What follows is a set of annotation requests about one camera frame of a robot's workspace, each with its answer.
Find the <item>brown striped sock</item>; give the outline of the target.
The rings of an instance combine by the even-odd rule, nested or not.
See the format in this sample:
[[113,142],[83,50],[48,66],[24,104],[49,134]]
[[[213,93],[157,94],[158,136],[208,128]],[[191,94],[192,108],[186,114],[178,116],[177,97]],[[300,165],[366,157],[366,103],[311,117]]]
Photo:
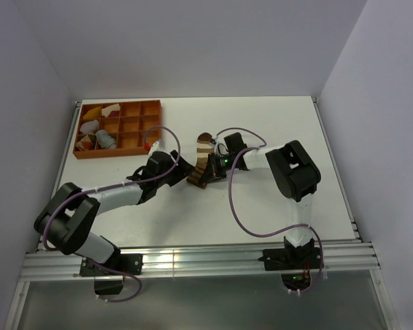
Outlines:
[[195,163],[195,169],[191,173],[190,176],[187,177],[187,181],[194,185],[198,186],[198,178],[199,178],[199,172],[198,172],[198,166],[201,163],[204,162],[211,162],[210,155],[213,154],[213,149],[209,145],[209,141],[212,138],[212,135],[210,133],[201,133],[198,138],[197,138],[197,149],[196,149],[196,163]]

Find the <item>grey sock with black stripes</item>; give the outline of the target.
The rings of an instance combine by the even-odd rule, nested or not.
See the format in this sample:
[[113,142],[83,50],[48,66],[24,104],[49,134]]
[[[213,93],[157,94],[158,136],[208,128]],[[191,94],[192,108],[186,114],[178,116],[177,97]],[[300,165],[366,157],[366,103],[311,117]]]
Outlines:
[[106,130],[97,131],[96,139],[102,149],[111,150],[116,148],[116,139],[106,132]]

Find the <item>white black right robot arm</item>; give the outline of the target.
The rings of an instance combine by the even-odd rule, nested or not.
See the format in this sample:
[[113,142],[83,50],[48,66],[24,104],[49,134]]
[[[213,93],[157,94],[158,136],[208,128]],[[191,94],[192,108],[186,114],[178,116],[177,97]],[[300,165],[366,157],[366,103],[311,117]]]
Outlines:
[[[256,147],[249,147],[236,132],[224,137],[226,153],[220,152],[218,137],[203,133],[198,137],[197,163],[187,179],[200,188],[207,184],[228,179],[228,198],[231,213],[245,233],[257,238],[285,234],[284,260],[298,268],[308,259],[306,248],[320,242],[311,225],[313,195],[321,181],[321,173],[302,144],[293,140],[283,146],[267,147],[265,139]],[[233,204],[232,183],[234,171],[268,169],[280,193],[289,201],[290,216],[285,228],[267,234],[257,234],[247,229],[239,220]]]

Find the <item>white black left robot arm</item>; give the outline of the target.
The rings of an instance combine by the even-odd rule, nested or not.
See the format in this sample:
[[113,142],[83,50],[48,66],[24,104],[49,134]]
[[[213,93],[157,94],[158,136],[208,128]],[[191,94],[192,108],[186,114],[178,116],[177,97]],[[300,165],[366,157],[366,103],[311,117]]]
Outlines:
[[154,151],[144,166],[120,184],[85,190],[71,182],[63,184],[34,222],[34,229],[64,255],[92,259],[104,274],[120,266],[120,249],[92,233],[98,215],[145,203],[164,185],[174,186],[195,167],[173,150]]

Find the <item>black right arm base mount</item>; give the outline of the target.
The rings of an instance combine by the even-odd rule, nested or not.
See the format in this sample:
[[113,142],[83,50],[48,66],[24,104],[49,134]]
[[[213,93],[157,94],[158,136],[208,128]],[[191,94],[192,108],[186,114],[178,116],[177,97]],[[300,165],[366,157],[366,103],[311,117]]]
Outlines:
[[323,265],[321,249],[315,246],[314,239],[299,247],[284,239],[284,247],[263,250],[258,261],[267,272],[295,271],[281,275],[283,285],[295,292],[308,289],[312,284],[311,271],[320,270]]

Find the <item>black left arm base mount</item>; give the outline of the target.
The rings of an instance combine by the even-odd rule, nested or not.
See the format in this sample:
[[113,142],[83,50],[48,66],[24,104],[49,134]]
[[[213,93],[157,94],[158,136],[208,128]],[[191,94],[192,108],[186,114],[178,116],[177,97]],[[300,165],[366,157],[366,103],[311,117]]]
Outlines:
[[[142,281],[138,278],[142,273],[142,261],[142,254],[119,254],[106,264],[83,258],[79,276],[94,278],[94,293],[97,298],[109,303],[121,303],[137,297],[142,291]],[[125,298],[117,298],[128,278],[138,284],[136,291]]]

